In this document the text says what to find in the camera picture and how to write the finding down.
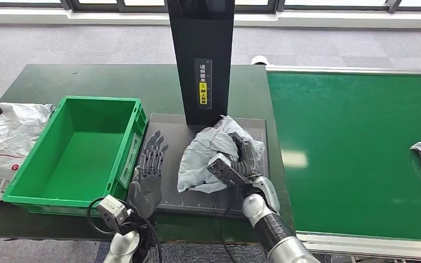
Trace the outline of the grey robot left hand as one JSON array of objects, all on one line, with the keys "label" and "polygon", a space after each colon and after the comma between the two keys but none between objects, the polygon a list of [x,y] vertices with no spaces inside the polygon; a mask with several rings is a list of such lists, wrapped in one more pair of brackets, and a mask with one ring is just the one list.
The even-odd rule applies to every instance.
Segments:
[{"label": "grey robot left hand", "polygon": [[142,149],[129,184],[128,201],[141,218],[148,219],[162,199],[162,164],[167,144],[160,130],[155,131]]}]

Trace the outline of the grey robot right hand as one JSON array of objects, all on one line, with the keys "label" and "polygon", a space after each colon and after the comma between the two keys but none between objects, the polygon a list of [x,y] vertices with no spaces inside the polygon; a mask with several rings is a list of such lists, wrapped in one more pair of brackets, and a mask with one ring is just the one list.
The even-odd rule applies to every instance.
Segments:
[{"label": "grey robot right hand", "polygon": [[257,159],[256,151],[251,141],[247,138],[241,137],[236,132],[229,133],[237,146],[238,160],[231,161],[231,167],[242,177],[254,180],[261,176],[259,161]]}]

